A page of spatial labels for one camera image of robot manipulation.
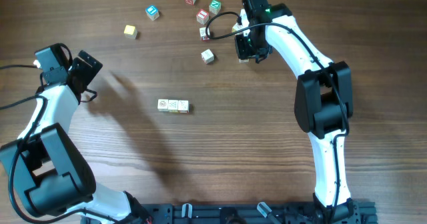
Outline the white red striped block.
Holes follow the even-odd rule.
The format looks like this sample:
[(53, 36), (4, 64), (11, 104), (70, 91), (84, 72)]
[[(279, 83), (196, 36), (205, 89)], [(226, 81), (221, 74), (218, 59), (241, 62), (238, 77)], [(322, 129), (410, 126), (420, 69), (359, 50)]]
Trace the white red striped block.
[(189, 112), (189, 101), (188, 100), (179, 100), (178, 101), (178, 111), (180, 113)]

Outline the green Z wooden block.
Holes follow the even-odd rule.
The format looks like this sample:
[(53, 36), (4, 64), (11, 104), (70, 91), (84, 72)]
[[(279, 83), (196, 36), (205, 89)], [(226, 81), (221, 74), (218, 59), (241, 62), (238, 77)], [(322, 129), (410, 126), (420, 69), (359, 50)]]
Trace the green Z wooden block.
[(250, 60), (249, 60), (249, 59), (238, 59), (238, 61), (239, 61), (240, 63), (247, 63), (247, 62), (249, 62)]

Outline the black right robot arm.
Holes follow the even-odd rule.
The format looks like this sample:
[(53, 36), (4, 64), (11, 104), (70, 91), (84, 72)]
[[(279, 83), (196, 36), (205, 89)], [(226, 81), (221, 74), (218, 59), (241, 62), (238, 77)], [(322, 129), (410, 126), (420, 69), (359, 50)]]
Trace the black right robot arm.
[(323, 223), (337, 223), (352, 215), (346, 185), (344, 140), (353, 113), (352, 78), (348, 65), (333, 62), (302, 33), (283, 4), (242, 0), (235, 37), (240, 59), (263, 61), (276, 50), (297, 79), (294, 115), (310, 139), (316, 168), (314, 204)]

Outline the yellow edged wooden block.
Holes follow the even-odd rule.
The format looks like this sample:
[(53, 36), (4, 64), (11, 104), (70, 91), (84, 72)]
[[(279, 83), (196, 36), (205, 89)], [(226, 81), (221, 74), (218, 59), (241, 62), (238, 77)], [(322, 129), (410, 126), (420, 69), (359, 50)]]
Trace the yellow edged wooden block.
[(179, 104), (178, 100), (169, 99), (167, 110), (171, 113), (178, 113), (179, 112), (178, 104)]

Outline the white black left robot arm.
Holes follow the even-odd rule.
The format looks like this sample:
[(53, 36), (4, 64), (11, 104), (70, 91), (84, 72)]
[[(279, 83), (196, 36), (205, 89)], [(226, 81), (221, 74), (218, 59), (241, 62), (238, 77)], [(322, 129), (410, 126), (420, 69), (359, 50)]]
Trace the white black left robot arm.
[(129, 193), (111, 190), (94, 174), (68, 136), (81, 95), (103, 67), (85, 51), (73, 58), (56, 43), (35, 52), (40, 86), (37, 105), (18, 138), (1, 147), (1, 164), (9, 176), (9, 200), (28, 223), (60, 221), (74, 214), (90, 223), (151, 223), (153, 217)]

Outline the red drawing wooden block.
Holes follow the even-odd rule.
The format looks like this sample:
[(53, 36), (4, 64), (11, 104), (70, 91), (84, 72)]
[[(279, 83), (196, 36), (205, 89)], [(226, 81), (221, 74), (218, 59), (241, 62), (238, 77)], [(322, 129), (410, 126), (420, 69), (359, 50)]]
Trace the red drawing wooden block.
[(169, 111), (169, 100), (168, 99), (159, 99), (157, 102), (157, 109), (161, 112)]

